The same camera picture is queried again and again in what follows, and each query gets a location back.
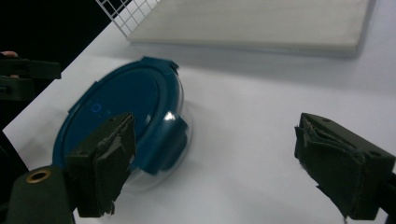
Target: white table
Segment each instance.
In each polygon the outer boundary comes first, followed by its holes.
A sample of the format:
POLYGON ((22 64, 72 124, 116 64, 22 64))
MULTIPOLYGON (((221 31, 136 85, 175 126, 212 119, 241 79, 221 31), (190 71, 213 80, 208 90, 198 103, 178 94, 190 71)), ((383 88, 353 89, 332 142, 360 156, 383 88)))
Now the white table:
POLYGON ((194 120, 187 157, 155 189, 124 190, 115 216, 77 223, 343 223, 293 157, 293 127, 317 114, 396 155, 395 11, 378 1, 357 59, 134 45, 110 24, 5 133, 30 169, 50 164, 67 110, 94 80, 143 55, 171 59, 194 120))

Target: container lid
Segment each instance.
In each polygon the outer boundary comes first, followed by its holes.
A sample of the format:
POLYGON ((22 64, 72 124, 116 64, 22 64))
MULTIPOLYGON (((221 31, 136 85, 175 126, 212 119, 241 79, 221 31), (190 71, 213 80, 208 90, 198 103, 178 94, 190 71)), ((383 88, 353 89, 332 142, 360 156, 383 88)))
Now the container lid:
POLYGON ((65 155, 101 123, 132 113, 137 152, 131 168, 152 175, 169 169, 187 142, 187 124, 179 115, 183 91, 177 68, 171 61, 143 58, 95 82, 69 110, 55 142, 53 164, 65 167, 65 155))

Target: white surface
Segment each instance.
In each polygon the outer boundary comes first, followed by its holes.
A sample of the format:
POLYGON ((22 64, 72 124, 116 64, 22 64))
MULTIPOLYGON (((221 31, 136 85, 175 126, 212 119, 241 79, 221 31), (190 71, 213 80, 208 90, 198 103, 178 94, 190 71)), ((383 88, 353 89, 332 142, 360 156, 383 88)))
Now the white surface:
POLYGON ((371 0, 162 0, 133 42, 353 53, 371 0))
POLYGON ((395 11, 378 2, 355 60, 133 45, 110 24, 5 132, 31 169, 49 164, 67 110, 95 79, 143 55, 172 59, 194 119, 189 154, 157 188, 125 188, 115 216, 78 223, 343 223, 294 159, 293 127, 302 112, 321 115, 396 154, 395 11))

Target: transparent container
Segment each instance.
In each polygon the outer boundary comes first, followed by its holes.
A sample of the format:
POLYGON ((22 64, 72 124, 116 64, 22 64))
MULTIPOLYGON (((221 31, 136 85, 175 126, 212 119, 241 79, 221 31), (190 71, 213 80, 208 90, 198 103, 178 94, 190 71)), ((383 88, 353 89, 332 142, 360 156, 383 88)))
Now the transparent container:
POLYGON ((69 110, 53 164, 65 167, 64 157, 101 123, 128 112, 135 118, 136 155, 126 185, 136 192, 160 183, 183 160, 191 138, 177 68, 171 61, 143 58, 95 82, 69 110))

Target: wire grid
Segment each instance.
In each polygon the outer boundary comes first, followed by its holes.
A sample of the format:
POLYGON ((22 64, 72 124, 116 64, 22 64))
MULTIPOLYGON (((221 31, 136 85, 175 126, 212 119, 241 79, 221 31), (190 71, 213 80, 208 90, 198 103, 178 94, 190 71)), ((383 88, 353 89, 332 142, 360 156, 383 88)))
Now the wire grid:
POLYGON ((128 35, 161 0, 96 0, 120 31, 128 35))

